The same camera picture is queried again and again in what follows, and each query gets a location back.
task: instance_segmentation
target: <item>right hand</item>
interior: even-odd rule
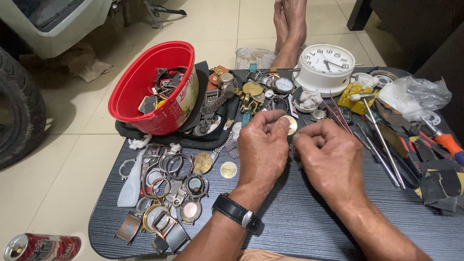
[[[366,204],[364,147],[354,136],[325,119],[302,128],[293,144],[309,181],[333,211]]]

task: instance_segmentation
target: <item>tire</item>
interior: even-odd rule
[[[10,54],[0,48],[0,94],[10,102],[13,124],[0,139],[0,170],[6,168],[43,141],[46,124],[45,104],[29,73]]]

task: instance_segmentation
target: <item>clock face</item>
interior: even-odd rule
[[[314,45],[306,48],[301,59],[308,66],[324,73],[340,73],[354,67],[354,57],[343,48],[332,45]]]

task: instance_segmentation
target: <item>kickstand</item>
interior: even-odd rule
[[[183,16],[187,16],[187,13],[184,10],[166,9],[163,6],[152,4],[150,0],[143,0],[143,3],[147,7],[148,13],[150,14],[151,19],[153,20],[153,25],[151,26],[153,28],[163,28],[163,25],[158,22],[158,19],[160,18],[160,12],[161,13],[176,13],[176,14],[181,14]]]

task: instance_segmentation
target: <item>wristwatch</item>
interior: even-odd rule
[[[246,210],[228,198],[228,196],[229,193],[219,194],[212,207],[213,213],[217,210],[240,224],[246,230],[253,233],[256,232],[261,225],[261,219],[253,212]]]

